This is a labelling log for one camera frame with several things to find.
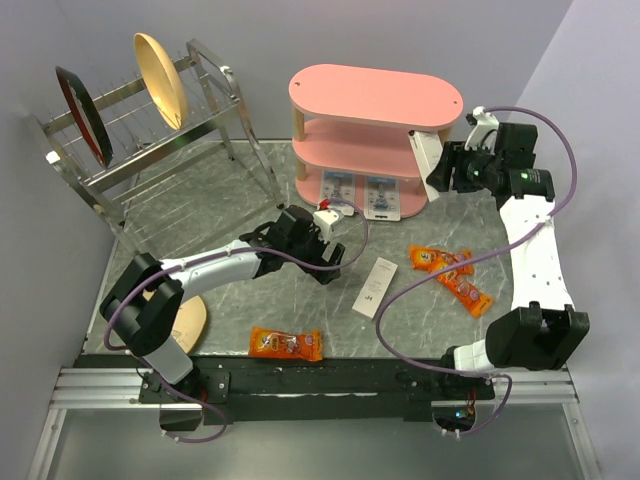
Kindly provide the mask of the white razor box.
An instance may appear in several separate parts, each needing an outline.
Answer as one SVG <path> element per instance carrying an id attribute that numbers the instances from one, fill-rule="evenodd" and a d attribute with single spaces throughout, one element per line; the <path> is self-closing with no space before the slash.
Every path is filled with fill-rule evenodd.
<path id="1" fill-rule="evenodd" d="M 412 130 L 408 134 L 411 148 L 418 166 L 420 178 L 429 202 L 440 197 L 439 192 L 427 183 L 427 178 L 435 170 L 441 154 L 442 143 L 437 133 Z"/>
<path id="2" fill-rule="evenodd" d="M 378 257 L 352 306 L 352 310 L 372 319 L 382 303 L 397 268 L 395 263 Z"/>

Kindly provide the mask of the blue razor blister pack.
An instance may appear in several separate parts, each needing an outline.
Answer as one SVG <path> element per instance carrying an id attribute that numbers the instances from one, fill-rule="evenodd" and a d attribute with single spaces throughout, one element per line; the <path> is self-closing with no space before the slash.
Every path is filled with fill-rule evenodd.
<path id="1" fill-rule="evenodd" d="M 320 194 L 318 208 L 327 199 L 337 199 L 337 203 L 331 203 L 330 208 L 339 211 L 342 215 L 351 217 L 355 214 L 350 203 L 354 202 L 355 196 L 355 176 L 345 172 L 324 171 L 321 176 Z"/>
<path id="2" fill-rule="evenodd" d="M 364 201 L 368 220 L 396 222 L 401 219 L 399 185 L 393 178 L 367 176 Z"/>

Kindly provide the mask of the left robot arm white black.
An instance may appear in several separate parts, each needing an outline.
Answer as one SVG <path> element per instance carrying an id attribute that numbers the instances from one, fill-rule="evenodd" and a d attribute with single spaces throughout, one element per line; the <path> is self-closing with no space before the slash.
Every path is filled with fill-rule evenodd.
<path id="1" fill-rule="evenodd" d="M 102 317 L 126 349 L 163 377 L 163 390 L 184 402 L 198 390 L 192 360 L 172 337 L 182 304 L 217 287 L 259 278 L 295 263 L 322 285 L 340 276 L 345 252 L 337 244 L 323 255 L 342 214 L 322 208 L 313 213 L 299 206 L 280 212 L 228 245 L 179 259 L 157 260 L 148 253 L 126 267 L 99 307 Z"/>

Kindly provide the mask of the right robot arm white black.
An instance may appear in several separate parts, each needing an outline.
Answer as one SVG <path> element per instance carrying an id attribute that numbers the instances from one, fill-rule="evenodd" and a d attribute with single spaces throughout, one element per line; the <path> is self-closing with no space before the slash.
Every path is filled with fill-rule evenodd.
<path id="1" fill-rule="evenodd" d="M 454 364 L 437 375 L 439 390 L 449 398 L 472 387 L 471 372 L 560 369 L 590 327 L 588 315 L 575 309 L 561 271 L 553 180 L 534 166 L 536 127 L 501 123 L 491 114 L 472 125 L 466 140 L 446 142 L 439 161 L 427 163 L 423 184 L 429 200 L 449 190 L 490 191 L 513 247 L 513 298 L 510 311 L 489 325 L 484 339 L 451 349 Z"/>

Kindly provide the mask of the pink three-tier shelf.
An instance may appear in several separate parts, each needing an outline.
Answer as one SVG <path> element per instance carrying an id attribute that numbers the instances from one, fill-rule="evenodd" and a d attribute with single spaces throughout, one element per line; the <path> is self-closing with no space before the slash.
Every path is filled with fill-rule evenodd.
<path id="1" fill-rule="evenodd" d="M 389 178 L 399 188 L 403 218 L 428 202 L 415 137 L 426 134 L 430 157 L 438 160 L 464 106 L 460 92 L 435 76 L 337 64 L 297 72 L 289 97 L 300 197 L 318 203 L 324 175 L 343 173 L 352 175 L 353 201 L 363 207 L 368 178 Z"/>

